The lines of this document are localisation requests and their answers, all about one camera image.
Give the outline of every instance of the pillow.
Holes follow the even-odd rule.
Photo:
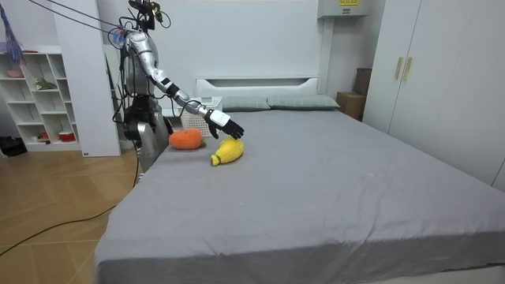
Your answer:
[[[273,95],[267,102],[272,110],[334,110],[339,107],[326,95]]]
[[[270,110],[267,99],[261,97],[224,97],[222,104],[225,112]]]

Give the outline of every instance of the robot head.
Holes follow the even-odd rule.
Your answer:
[[[132,8],[139,11],[137,18],[134,20],[143,31],[154,30],[155,19],[160,24],[163,23],[163,14],[158,3],[148,0],[130,0],[128,3]]]

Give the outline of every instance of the gold door handle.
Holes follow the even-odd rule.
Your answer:
[[[400,70],[402,69],[403,58],[398,58],[398,64],[396,65],[395,80],[400,77]]]
[[[407,59],[407,65],[405,66],[405,72],[403,74],[403,80],[407,81],[410,72],[410,66],[412,65],[412,58]]]

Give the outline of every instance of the cardboard box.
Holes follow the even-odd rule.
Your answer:
[[[365,111],[366,95],[360,95],[356,92],[338,92],[337,104],[340,106],[341,113],[361,121]]]
[[[372,76],[372,69],[358,68],[356,72],[356,80],[354,81],[353,91],[360,95],[367,95],[368,87],[370,86],[371,76]]]

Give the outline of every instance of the yellow plush toy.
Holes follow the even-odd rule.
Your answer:
[[[211,156],[211,164],[217,166],[222,163],[233,162],[238,159],[244,152],[244,144],[240,140],[235,140],[233,137],[228,136],[225,140],[221,141],[221,146],[215,155]]]

